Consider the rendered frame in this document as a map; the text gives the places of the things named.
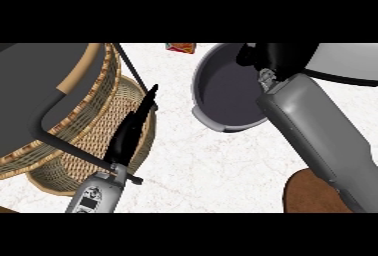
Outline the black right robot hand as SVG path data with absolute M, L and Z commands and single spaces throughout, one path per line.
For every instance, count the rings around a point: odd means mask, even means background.
M 236 55 L 240 66 L 268 69 L 277 81 L 299 73 L 317 50 L 317 43 L 244 43 Z

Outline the red can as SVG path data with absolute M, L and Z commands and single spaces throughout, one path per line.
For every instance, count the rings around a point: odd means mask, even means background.
M 194 43 L 166 43 L 165 49 L 168 51 L 193 54 L 194 53 L 196 44 Z

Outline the brown wooden cutting board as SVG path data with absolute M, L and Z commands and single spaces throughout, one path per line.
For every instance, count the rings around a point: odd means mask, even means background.
M 349 213 L 334 189 L 315 177 L 309 169 L 296 171 L 281 194 L 284 213 Z

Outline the large wicker basket tier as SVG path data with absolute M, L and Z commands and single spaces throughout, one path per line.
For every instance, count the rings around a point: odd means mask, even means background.
M 83 55 L 83 43 L 0 43 L 0 179 L 41 167 L 61 152 L 32 139 L 26 124 Z M 78 84 L 42 119 L 42 128 L 76 143 L 107 110 L 119 82 L 119 57 L 98 45 Z

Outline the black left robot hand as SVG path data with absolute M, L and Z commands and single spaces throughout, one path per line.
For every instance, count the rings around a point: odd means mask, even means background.
M 153 85 L 145 93 L 138 108 L 129 111 L 113 133 L 103 160 L 107 163 L 128 165 L 137 148 L 141 127 L 150 108 L 154 104 L 157 85 Z

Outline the grey metal pot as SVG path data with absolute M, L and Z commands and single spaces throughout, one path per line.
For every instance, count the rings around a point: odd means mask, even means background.
M 241 43 L 218 43 L 203 55 L 191 78 L 191 114 L 222 133 L 259 125 L 265 116 L 255 104 L 262 94 L 258 72 L 236 63 Z

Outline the dark grey basket frame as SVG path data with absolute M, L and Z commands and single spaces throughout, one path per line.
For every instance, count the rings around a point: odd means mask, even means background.
M 82 75 L 86 72 L 86 69 L 89 67 L 91 58 L 97 54 L 100 48 L 98 43 L 89 43 L 86 45 L 82 57 L 76 63 L 76 66 L 73 67 L 73 70 L 70 71 L 66 79 L 63 82 L 55 86 L 55 90 L 52 91 L 51 95 L 47 97 L 47 99 L 42 101 L 42 103 L 38 105 L 27 121 L 27 131 L 30 136 L 41 142 L 44 142 L 47 145 L 52 146 L 55 149 L 61 150 L 63 152 L 69 153 L 79 159 L 85 160 L 91 164 L 94 164 L 97 167 L 101 167 L 103 169 L 109 170 L 113 174 L 114 172 L 110 170 L 110 165 L 113 163 L 107 163 L 103 158 L 98 159 L 91 154 L 88 154 L 85 151 L 82 151 L 79 148 L 76 148 L 73 145 L 70 145 L 66 141 L 63 141 L 60 138 L 57 138 L 54 135 L 51 135 L 41 126 L 42 118 L 49 111 L 49 109 L 54 107 L 54 105 L 58 103 L 61 98 L 70 93 L 72 89 L 76 86 L 76 83 L 82 77 Z M 126 179 L 129 180 L 135 185 L 140 185 L 143 183 L 143 179 L 140 177 L 132 176 L 126 172 Z

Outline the small wicker basket tier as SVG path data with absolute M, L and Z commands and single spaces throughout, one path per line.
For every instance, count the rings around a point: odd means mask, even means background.
M 143 96 L 144 92 L 140 85 L 131 78 L 120 76 L 117 90 L 107 109 L 88 133 L 73 143 L 92 156 L 103 157 L 117 125 L 128 112 L 137 109 Z M 141 128 L 137 149 L 128 164 L 129 174 L 135 173 L 148 155 L 154 139 L 154 127 L 156 115 L 154 111 L 150 111 Z M 42 192 L 57 196 L 72 196 L 78 185 L 95 171 L 106 172 L 103 168 L 58 151 L 55 157 L 41 167 L 26 173 L 26 177 Z

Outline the grey round plate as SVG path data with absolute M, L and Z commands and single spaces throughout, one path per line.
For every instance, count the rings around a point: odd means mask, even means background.
M 378 43 L 320 43 L 303 73 L 334 83 L 378 87 Z

